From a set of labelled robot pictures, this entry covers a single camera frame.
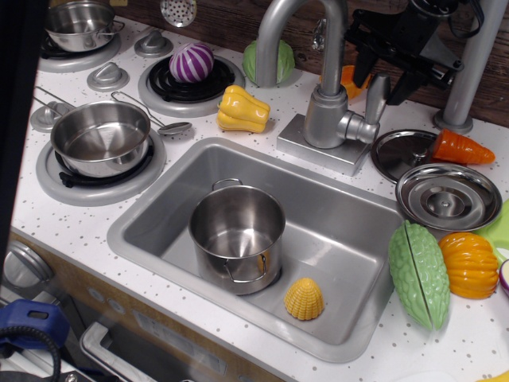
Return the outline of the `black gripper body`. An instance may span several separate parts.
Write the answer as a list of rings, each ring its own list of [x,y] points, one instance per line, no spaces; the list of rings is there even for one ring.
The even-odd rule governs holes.
[[[464,64],[437,35],[440,23],[441,16],[436,11],[422,8],[406,8],[397,14],[357,9],[345,39],[356,50],[360,45],[369,45],[378,60],[401,69],[402,73],[426,72],[427,85],[445,88],[464,69]]]

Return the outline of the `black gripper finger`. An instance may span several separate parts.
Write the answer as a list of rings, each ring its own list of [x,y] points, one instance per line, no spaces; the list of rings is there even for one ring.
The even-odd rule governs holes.
[[[404,71],[391,91],[387,104],[397,106],[413,95],[421,86],[428,83],[429,76],[426,72]]]
[[[369,45],[360,45],[357,47],[357,58],[353,76],[354,84],[361,88],[367,80],[368,75],[375,66],[378,56]]]

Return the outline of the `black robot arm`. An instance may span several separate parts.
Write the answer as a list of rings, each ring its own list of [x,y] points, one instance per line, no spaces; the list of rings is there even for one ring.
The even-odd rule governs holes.
[[[484,23],[484,12],[478,1],[467,3],[478,24],[470,32],[453,26],[452,15],[459,7],[458,1],[409,1],[397,14],[355,10],[353,23],[345,34],[345,40],[355,45],[358,52],[354,84],[363,85],[377,61],[383,60],[402,70],[388,96],[389,105],[399,105],[422,86],[447,89],[464,63],[444,45],[437,28],[446,21],[457,38],[477,35]]]

